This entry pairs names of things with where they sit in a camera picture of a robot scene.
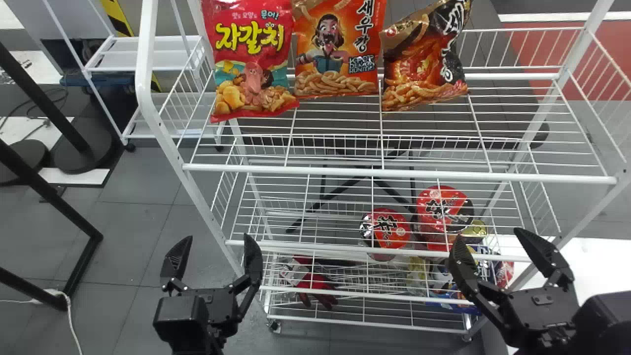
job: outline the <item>cartoon character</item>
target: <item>cartoon character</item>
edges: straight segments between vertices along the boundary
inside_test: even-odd
[[[338,17],[326,14],[320,18],[315,29],[315,35],[311,42],[316,47],[296,58],[298,64],[314,63],[314,67],[320,73],[337,71],[342,69],[342,64],[348,63],[350,54],[339,51],[344,44],[344,34],[341,31]]]
[[[261,68],[257,63],[248,62],[245,64],[245,72],[240,77],[239,85],[245,89],[245,103],[261,105],[263,90],[270,87],[274,81],[271,72]]]

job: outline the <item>orange snack bag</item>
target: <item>orange snack bag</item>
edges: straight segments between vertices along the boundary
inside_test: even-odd
[[[455,44],[472,2],[438,0],[381,31],[383,111],[407,111],[467,93]]]
[[[296,0],[298,98],[378,93],[386,0]]]

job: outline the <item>red cup noodle lid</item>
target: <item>red cup noodle lid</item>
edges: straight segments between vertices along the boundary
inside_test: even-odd
[[[437,233],[457,233],[473,221],[473,203],[467,195],[451,186],[432,186],[423,190],[416,199],[416,212],[423,230]]]
[[[405,217],[385,207],[365,214],[360,232],[364,243],[374,248],[399,249],[410,240],[410,224]]]

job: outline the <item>cable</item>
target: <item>cable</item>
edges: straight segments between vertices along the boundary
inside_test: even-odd
[[[67,76],[67,75],[68,75],[68,72],[65,72],[65,73],[64,73],[64,83],[66,82],[66,76]],[[57,98],[57,99],[50,99],[50,100],[51,100],[53,103],[55,103],[55,104],[56,104],[56,103],[58,103],[58,102],[60,102],[60,101],[63,101],[63,102],[61,103],[61,105],[59,106],[59,110],[61,110],[61,109],[62,109],[62,108],[66,105],[66,102],[68,101],[68,86],[66,85],[64,88],[50,88],[50,89],[48,89],[48,90],[44,91],[44,93],[46,93],[46,94],[47,94],[47,96],[49,96],[49,97],[50,97],[51,95],[56,94],[57,92],[63,92],[63,95],[62,95],[61,97]],[[11,111],[9,111],[9,113],[8,113],[7,115],[5,115],[5,117],[4,117],[4,121],[0,124],[0,131],[2,131],[2,128],[4,127],[4,125],[7,123],[7,121],[9,121],[9,118],[11,117],[11,115],[13,115],[13,114],[14,114],[17,110],[19,110],[22,106],[27,105],[27,104],[28,104],[28,103],[30,103],[30,102],[33,102],[33,100],[32,100],[32,99],[28,99],[28,100],[26,100],[26,101],[24,101],[24,102],[20,103],[20,104],[19,104],[19,105],[17,105],[16,107],[14,107]],[[34,108],[36,108],[36,107],[37,107],[37,105],[36,105],[36,104],[31,105],[31,106],[27,109],[25,116],[26,116],[26,117],[29,117],[30,119],[40,119],[39,117],[30,117],[30,116],[28,115],[28,114],[29,114],[29,113],[30,113],[30,112],[31,112]]]
[[[70,302],[70,297],[68,297],[67,294],[55,290],[55,289],[47,289],[46,290],[48,293],[52,294],[52,295],[62,295],[64,296],[64,298],[66,299],[66,304],[68,306],[68,325],[70,326],[70,332],[73,335],[73,339],[74,339],[74,343],[77,345],[77,350],[79,350],[79,355],[83,355],[83,351],[81,350],[81,344],[79,344],[79,338],[77,338],[76,333],[74,332],[74,325],[73,325],[73,315],[70,311],[70,306],[71,306],[71,302]],[[2,302],[7,302],[7,303],[33,303],[33,304],[41,304],[39,301],[35,300],[35,299],[31,299],[30,301],[18,301],[15,299],[0,299],[0,303]]]
[[[68,297],[68,295],[63,292],[60,292],[60,294],[64,295],[64,298],[66,298],[66,304],[68,304],[68,325],[70,326],[70,332],[73,334],[74,343],[77,345],[77,349],[79,350],[79,355],[83,355],[83,351],[81,350],[81,344],[79,344],[79,338],[77,338],[77,335],[74,332],[73,315],[72,313],[70,313],[70,297]]]
[[[17,301],[15,299],[0,299],[0,302],[8,302],[8,303],[32,303],[31,301]]]

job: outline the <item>caster wheel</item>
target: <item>caster wheel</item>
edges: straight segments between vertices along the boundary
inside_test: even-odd
[[[279,321],[273,320],[271,323],[268,323],[268,327],[270,332],[280,334],[281,326]]]
[[[94,91],[92,91],[91,87],[81,87],[81,92],[83,92],[86,95],[93,95]]]

